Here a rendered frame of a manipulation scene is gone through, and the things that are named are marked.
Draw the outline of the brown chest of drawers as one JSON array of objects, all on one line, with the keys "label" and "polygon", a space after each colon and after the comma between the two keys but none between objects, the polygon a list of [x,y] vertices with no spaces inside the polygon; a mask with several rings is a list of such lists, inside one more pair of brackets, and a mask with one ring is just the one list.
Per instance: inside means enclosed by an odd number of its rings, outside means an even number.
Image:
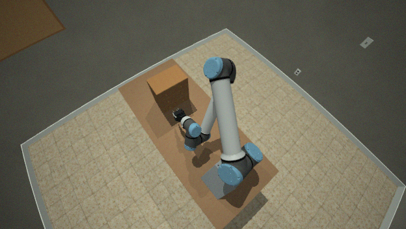
[{"label": "brown chest of drawers", "polygon": [[[184,81],[185,79],[187,79],[188,95],[189,95],[188,77],[182,72],[182,70],[177,66],[177,64],[146,80],[148,83],[148,86],[150,87],[150,90],[152,89],[155,92],[155,94],[153,94],[153,97],[154,97],[156,103],[159,105],[159,107],[163,111],[163,113],[164,113],[164,110],[163,110],[163,107],[161,106],[161,103],[160,103],[161,101],[159,100],[157,95],[166,91],[167,89],[169,89],[171,87],[172,87],[173,93],[174,93],[173,86]],[[175,93],[174,93],[174,98],[176,101]]]}]

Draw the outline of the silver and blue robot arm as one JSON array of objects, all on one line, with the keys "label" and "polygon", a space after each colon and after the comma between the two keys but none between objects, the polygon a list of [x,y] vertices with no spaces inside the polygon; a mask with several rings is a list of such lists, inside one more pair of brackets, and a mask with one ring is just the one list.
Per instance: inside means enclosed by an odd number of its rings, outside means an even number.
[{"label": "silver and blue robot arm", "polygon": [[[233,69],[234,66],[234,69]],[[229,74],[229,75],[228,75]],[[204,75],[211,84],[212,97],[206,114],[199,126],[190,116],[181,120],[185,133],[185,149],[196,150],[196,146],[211,137],[211,129],[217,118],[223,153],[218,168],[220,179],[236,186],[263,159],[262,152],[248,142],[241,148],[236,112],[231,85],[236,78],[236,66],[230,59],[211,57],[204,64]],[[194,138],[195,137],[195,138]],[[247,160],[245,160],[247,158]]]}]

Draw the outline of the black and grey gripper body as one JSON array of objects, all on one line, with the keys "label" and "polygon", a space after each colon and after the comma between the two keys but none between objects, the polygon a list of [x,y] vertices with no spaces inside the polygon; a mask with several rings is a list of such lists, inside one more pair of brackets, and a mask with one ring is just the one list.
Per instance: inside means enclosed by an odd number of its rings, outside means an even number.
[{"label": "black and grey gripper body", "polygon": [[[183,109],[179,109],[176,112],[174,112],[175,116],[178,118],[178,122],[181,122],[182,118],[185,117],[185,113],[183,111]],[[182,116],[183,115],[183,116]]]}]

